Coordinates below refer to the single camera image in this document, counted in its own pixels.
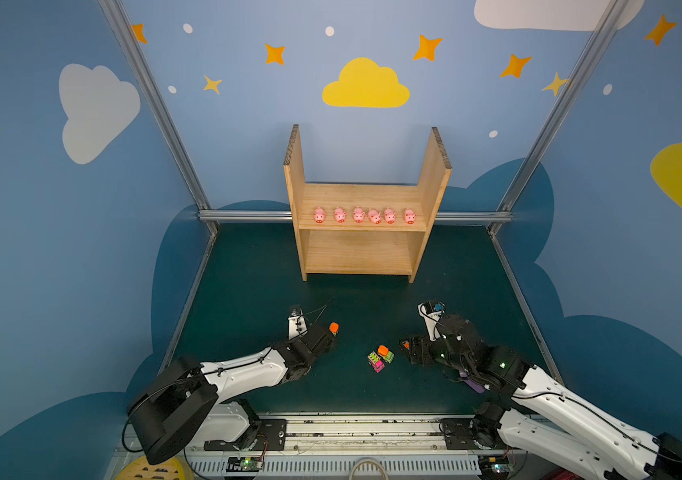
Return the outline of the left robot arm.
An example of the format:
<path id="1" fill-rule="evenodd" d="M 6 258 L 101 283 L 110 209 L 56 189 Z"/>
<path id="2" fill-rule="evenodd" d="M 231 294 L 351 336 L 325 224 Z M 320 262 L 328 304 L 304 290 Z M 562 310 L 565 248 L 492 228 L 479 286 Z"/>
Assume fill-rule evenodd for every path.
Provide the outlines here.
<path id="1" fill-rule="evenodd" d="M 223 362 L 200 362 L 188 355 L 174 360 L 129 404 L 131 425 L 149 464 L 161 464 L 195 441 L 234 443 L 255 417 L 241 403 L 230 419 L 214 415 L 217 406 L 252 390 L 270 388 L 307 375 L 330 351 L 339 325 L 310 325 L 255 354 Z"/>

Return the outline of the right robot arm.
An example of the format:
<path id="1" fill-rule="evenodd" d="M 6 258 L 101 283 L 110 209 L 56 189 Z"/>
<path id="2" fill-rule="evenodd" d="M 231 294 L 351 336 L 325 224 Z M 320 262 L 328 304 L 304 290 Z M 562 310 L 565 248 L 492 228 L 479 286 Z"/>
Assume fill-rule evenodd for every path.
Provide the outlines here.
<path id="1" fill-rule="evenodd" d="M 475 443 L 524 450 L 583 479 L 682 479 L 682 442 L 673 435 L 607 414 L 518 352 L 488 345 L 469 320 L 439 303 L 420 305 L 419 314 L 425 334 L 401 342 L 410 362 L 453 369 L 504 400 L 473 416 Z"/>

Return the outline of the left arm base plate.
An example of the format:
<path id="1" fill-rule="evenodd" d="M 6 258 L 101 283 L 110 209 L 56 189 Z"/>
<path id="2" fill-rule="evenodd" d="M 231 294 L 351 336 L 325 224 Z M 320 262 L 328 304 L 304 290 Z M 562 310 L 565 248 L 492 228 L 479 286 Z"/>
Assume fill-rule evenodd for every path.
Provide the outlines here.
<path id="1" fill-rule="evenodd" d="M 257 421 L 233 442 L 212 440 L 204 443 L 205 451 L 283 451 L 287 421 L 282 418 Z"/>

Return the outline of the pink pig toy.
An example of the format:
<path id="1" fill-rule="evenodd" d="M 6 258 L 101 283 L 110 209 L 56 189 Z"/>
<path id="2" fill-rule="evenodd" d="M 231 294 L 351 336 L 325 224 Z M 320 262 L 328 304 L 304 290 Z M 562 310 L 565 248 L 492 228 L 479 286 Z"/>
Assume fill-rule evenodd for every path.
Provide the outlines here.
<path id="1" fill-rule="evenodd" d="M 394 224 L 396 221 L 397 215 L 396 212 L 392 208 L 386 208 L 384 210 L 384 221 L 387 224 Z"/>
<path id="2" fill-rule="evenodd" d="M 326 218 L 325 210 L 321 207 L 318 207 L 314 210 L 313 216 L 314 216 L 314 221 L 317 224 L 322 224 Z"/>
<path id="3" fill-rule="evenodd" d="M 368 218 L 373 224 L 380 224 L 382 221 L 381 213 L 375 209 L 370 209 L 368 211 Z"/>
<path id="4" fill-rule="evenodd" d="M 416 221 L 416 213 L 413 209 L 407 208 L 404 211 L 403 219 L 407 224 L 414 224 Z"/>
<path id="5" fill-rule="evenodd" d="M 341 207 L 337 207 L 334 210 L 334 219 L 337 223 L 343 224 L 346 220 L 346 211 Z"/>
<path id="6" fill-rule="evenodd" d="M 356 223 L 362 223 L 365 219 L 365 212 L 361 207 L 356 207 L 353 210 L 353 220 Z"/>

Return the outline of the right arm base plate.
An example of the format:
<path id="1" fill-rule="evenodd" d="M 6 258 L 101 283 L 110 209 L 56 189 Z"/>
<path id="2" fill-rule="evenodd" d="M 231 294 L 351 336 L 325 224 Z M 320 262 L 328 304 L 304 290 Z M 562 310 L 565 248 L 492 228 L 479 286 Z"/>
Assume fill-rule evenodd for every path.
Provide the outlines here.
<path id="1" fill-rule="evenodd" d="M 439 430 L 448 450 L 490 450 L 498 444 L 496 431 L 475 418 L 442 418 Z"/>

